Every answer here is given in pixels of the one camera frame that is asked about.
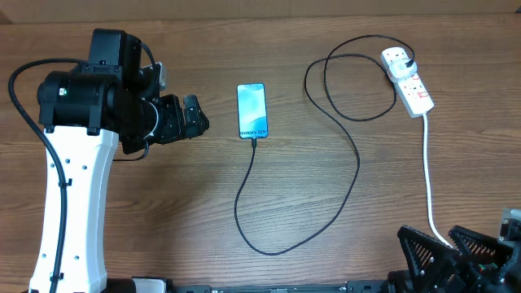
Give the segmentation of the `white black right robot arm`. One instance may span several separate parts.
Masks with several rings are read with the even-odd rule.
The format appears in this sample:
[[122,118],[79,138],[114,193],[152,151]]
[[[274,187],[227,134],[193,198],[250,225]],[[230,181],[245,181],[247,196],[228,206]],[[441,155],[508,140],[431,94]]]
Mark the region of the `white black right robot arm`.
[[512,246],[459,225],[449,231],[454,247],[406,225],[397,236],[408,269],[391,271],[379,292],[520,291],[519,231],[510,236]]

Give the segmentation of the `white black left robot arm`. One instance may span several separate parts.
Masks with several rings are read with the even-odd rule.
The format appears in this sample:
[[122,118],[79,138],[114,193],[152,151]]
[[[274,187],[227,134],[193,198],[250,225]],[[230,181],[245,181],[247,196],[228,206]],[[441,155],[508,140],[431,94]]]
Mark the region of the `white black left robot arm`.
[[167,292],[168,281],[112,281],[103,253],[107,184],[117,149],[143,159],[154,144],[209,127],[194,95],[165,94],[164,67],[142,66],[148,47],[122,30],[94,30],[87,60],[39,85],[36,131],[46,147],[47,186],[31,292]]

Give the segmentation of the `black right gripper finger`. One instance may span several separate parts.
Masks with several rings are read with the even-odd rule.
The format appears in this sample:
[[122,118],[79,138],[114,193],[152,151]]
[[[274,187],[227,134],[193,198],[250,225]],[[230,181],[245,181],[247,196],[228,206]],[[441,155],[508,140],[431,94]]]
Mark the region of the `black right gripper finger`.
[[455,225],[449,237],[465,257],[483,264],[503,265],[509,259],[509,247],[500,244],[496,238]]
[[460,251],[409,226],[397,236],[408,265],[396,273],[397,290],[461,290]]

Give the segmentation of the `white power extension strip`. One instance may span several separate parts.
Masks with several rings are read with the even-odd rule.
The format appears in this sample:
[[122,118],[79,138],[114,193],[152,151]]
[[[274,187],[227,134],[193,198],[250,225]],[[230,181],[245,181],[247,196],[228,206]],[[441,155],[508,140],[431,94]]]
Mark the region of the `white power extension strip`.
[[[387,64],[389,62],[394,59],[410,59],[410,57],[404,48],[390,47],[381,53],[380,59],[387,71]],[[393,82],[393,84],[411,118],[424,116],[434,107],[431,96],[422,83],[418,71],[413,76],[397,83]]]

